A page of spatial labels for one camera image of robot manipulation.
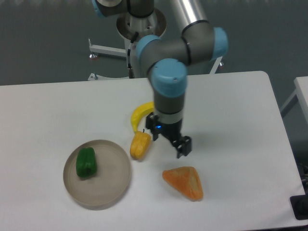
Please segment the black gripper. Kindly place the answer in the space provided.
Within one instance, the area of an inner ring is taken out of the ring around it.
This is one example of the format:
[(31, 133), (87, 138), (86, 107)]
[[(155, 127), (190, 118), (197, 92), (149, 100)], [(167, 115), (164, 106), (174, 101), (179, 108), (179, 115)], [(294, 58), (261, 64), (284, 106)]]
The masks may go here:
[(192, 139), (189, 136), (181, 135), (182, 119), (176, 123), (166, 124), (158, 121), (158, 116), (150, 113), (146, 117), (145, 126), (150, 130), (153, 141), (162, 135), (170, 141), (177, 150), (177, 158), (187, 156), (192, 151)]

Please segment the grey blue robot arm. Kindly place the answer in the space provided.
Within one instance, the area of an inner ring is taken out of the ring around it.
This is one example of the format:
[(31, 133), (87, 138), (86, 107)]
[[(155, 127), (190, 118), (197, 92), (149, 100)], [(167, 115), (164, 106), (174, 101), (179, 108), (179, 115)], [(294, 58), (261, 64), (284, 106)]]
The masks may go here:
[(125, 57), (129, 78), (149, 79), (154, 100), (138, 106), (130, 122), (134, 138), (130, 155), (143, 158), (150, 141), (165, 137), (177, 150), (177, 156), (192, 151), (192, 140), (182, 136), (181, 126), (187, 87), (187, 67), (220, 58), (228, 51), (228, 37), (220, 27), (213, 27), (199, 0), (173, 0), (181, 36), (162, 40), (165, 16), (152, 0), (94, 0), (100, 17), (117, 16), (119, 34), (126, 40), (125, 49), (90, 45), (94, 54)]

